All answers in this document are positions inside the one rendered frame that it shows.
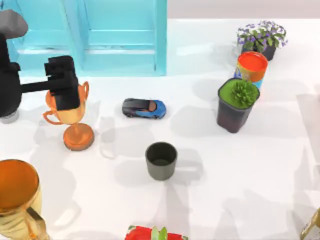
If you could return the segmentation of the dark grey cup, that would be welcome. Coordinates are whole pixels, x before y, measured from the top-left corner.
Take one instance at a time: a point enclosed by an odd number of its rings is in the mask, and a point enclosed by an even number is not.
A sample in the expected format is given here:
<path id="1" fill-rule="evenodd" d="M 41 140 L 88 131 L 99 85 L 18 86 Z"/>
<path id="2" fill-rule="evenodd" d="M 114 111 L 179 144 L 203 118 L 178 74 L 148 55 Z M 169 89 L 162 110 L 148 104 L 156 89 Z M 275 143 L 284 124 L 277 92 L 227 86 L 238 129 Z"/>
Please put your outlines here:
<path id="1" fill-rule="evenodd" d="M 157 181 L 166 181 L 175 172 L 178 153 L 168 142 L 154 142 L 145 151 L 149 175 Z"/>

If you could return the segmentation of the orange can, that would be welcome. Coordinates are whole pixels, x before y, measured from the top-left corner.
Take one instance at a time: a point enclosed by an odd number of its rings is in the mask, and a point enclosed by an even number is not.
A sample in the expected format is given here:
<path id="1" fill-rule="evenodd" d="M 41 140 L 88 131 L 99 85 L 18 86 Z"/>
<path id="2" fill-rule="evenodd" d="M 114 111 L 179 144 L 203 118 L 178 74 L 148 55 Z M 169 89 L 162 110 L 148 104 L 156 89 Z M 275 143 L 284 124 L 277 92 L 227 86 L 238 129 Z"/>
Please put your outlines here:
<path id="1" fill-rule="evenodd" d="M 238 56 L 233 77 L 247 80 L 260 89 L 268 63 L 263 54 L 246 51 Z"/>

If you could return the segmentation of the blue and black toy car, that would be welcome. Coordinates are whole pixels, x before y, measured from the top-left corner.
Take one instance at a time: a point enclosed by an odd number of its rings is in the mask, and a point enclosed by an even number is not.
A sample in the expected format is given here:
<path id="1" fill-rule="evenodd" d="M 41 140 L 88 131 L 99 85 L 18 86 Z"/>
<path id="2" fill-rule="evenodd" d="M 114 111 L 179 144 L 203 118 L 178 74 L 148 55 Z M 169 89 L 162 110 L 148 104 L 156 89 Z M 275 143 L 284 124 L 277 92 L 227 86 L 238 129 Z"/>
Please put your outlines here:
<path id="1" fill-rule="evenodd" d="M 122 103 L 122 113 L 128 118 L 161 119 L 166 112 L 160 100 L 126 98 Z"/>

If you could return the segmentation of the large gold trophy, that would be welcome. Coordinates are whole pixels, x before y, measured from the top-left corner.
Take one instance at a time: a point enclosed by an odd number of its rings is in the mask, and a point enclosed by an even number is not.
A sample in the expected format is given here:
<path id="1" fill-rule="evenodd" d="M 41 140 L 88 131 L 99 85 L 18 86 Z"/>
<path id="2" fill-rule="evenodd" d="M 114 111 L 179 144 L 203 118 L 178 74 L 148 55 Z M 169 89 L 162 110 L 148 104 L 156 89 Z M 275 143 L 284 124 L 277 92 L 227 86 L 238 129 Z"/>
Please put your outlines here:
<path id="1" fill-rule="evenodd" d="M 0 160 L 0 235 L 11 240 L 51 240 L 41 210 L 36 169 L 19 159 Z"/>

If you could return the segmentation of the red plant pot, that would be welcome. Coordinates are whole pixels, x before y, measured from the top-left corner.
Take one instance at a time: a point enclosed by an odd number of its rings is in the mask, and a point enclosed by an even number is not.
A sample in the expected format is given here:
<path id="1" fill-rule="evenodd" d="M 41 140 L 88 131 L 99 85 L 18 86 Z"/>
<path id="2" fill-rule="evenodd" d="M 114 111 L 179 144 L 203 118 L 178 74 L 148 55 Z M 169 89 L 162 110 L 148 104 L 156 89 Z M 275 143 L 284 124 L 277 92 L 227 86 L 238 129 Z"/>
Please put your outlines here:
<path id="1" fill-rule="evenodd" d="M 127 230 L 124 240 L 189 240 L 189 237 L 168 232 L 166 227 L 162 227 L 159 230 L 156 226 L 148 228 L 131 225 Z"/>

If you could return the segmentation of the purple flowers in black pot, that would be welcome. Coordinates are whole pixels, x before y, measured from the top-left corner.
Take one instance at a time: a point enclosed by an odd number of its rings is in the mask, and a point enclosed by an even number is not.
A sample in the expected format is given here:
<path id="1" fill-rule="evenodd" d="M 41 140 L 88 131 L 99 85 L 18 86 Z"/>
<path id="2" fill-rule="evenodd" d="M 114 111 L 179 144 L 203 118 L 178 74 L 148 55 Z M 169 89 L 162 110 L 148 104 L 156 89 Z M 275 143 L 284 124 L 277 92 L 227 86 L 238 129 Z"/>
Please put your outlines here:
<path id="1" fill-rule="evenodd" d="M 237 44 L 241 46 L 241 53 L 261 53 L 271 61 L 276 49 L 288 44 L 287 31 L 282 25 L 271 20 L 249 23 L 237 29 Z"/>

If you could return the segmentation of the green plant in black pot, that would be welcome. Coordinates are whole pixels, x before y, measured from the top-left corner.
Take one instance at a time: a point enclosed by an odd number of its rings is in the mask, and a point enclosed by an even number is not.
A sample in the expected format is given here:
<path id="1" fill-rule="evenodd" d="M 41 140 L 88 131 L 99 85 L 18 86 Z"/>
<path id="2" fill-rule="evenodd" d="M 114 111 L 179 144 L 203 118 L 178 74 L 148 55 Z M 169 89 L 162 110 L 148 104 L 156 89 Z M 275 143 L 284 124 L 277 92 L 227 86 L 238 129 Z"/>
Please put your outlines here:
<path id="1" fill-rule="evenodd" d="M 217 124 L 230 133 L 237 133 L 259 99 L 260 90 L 247 80 L 230 78 L 218 89 L 217 96 Z"/>

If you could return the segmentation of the pale grey rounded box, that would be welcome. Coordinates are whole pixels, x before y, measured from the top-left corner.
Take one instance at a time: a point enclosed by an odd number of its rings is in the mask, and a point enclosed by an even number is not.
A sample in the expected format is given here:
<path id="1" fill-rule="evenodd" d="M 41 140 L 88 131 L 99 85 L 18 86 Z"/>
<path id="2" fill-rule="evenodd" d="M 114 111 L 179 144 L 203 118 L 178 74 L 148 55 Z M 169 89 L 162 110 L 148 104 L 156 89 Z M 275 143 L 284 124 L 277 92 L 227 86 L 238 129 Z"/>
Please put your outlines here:
<path id="1" fill-rule="evenodd" d="M 6 39 L 23 37 L 28 32 L 25 19 L 12 9 L 0 11 L 0 34 Z"/>

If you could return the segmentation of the light blue rack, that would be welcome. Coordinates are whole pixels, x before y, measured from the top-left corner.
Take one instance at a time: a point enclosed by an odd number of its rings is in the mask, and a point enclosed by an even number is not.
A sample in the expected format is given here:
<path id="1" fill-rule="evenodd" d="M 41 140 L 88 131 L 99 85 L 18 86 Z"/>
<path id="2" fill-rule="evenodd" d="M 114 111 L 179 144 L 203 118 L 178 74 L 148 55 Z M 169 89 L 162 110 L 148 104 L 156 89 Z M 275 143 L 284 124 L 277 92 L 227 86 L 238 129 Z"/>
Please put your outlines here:
<path id="1" fill-rule="evenodd" d="M 7 42 L 22 76 L 43 77 L 51 57 L 70 55 L 82 77 L 164 76 L 167 0 L 0 0 L 28 32 Z"/>

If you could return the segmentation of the bronze trophy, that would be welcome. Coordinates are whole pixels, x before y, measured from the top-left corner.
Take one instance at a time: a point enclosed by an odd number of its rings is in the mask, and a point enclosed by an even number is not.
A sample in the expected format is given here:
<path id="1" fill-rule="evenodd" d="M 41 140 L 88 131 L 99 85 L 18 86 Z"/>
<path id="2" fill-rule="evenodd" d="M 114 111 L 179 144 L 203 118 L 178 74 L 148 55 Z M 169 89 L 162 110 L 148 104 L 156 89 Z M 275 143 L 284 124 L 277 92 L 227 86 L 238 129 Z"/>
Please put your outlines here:
<path id="1" fill-rule="evenodd" d="M 70 110 L 57 110 L 54 96 L 50 91 L 47 91 L 45 95 L 45 102 L 50 110 L 42 114 L 43 118 L 52 125 L 68 125 L 63 133 L 63 141 L 71 151 L 86 150 L 95 139 L 93 129 L 89 125 L 81 123 L 86 113 L 89 89 L 87 81 L 78 86 L 80 105 L 78 108 Z"/>

